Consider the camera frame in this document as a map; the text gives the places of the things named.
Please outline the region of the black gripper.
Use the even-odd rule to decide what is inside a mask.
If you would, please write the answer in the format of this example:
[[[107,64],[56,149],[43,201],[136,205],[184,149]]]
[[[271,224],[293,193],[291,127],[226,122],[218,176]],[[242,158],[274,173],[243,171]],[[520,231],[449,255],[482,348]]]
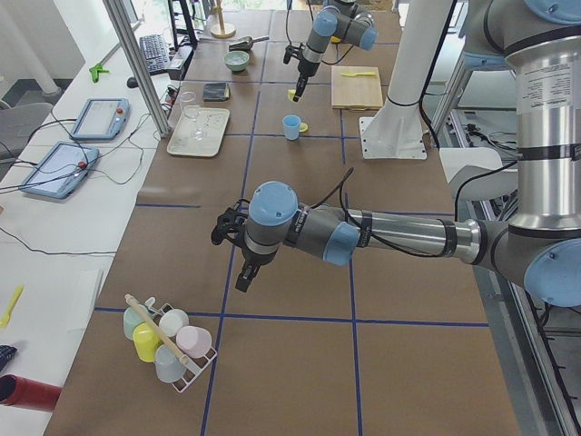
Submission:
[[[312,77],[310,72],[300,72],[299,78],[296,84],[296,89],[294,91],[294,95],[292,97],[292,101],[297,103],[304,93],[304,90],[308,84],[309,79]]]
[[[274,259],[277,246],[244,246],[241,251],[244,265],[237,277],[235,288],[241,292],[247,292],[259,269]]]

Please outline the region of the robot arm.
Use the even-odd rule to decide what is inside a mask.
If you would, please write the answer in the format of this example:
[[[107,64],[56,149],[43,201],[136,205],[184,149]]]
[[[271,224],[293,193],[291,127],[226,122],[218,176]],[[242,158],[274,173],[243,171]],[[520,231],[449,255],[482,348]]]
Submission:
[[[289,43],[285,48],[283,63],[288,64],[291,58],[299,62],[293,102],[300,100],[309,79],[317,73],[332,37],[369,51],[377,41],[378,30],[365,7],[354,1],[325,1],[314,16],[307,42],[300,45]]]
[[[411,1],[388,101],[361,130],[365,159],[408,159],[425,151],[418,121],[456,1]],[[538,299],[580,306],[580,1],[468,1],[463,31],[468,66],[494,61],[516,73],[518,209],[507,222],[440,219],[302,204],[285,183],[254,192],[248,213],[221,215],[219,230],[241,248],[235,288],[246,292],[261,266],[284,244],[347,264],[356,248],[390,248],[416,257],[456,257],[499,273]],[[370,50],[377,29],[355,1],[326,1],[305,44],[290,44],[284,63],[299,60],[294,101],[302,97],[332,36]]]

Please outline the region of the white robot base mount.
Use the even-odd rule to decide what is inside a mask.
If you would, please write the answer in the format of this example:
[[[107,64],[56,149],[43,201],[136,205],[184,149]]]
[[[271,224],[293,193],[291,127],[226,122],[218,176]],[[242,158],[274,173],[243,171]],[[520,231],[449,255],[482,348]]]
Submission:
[[[423,130],[418,115],[405,118],[359,119],[361,151],[364,159],[426,160]]]

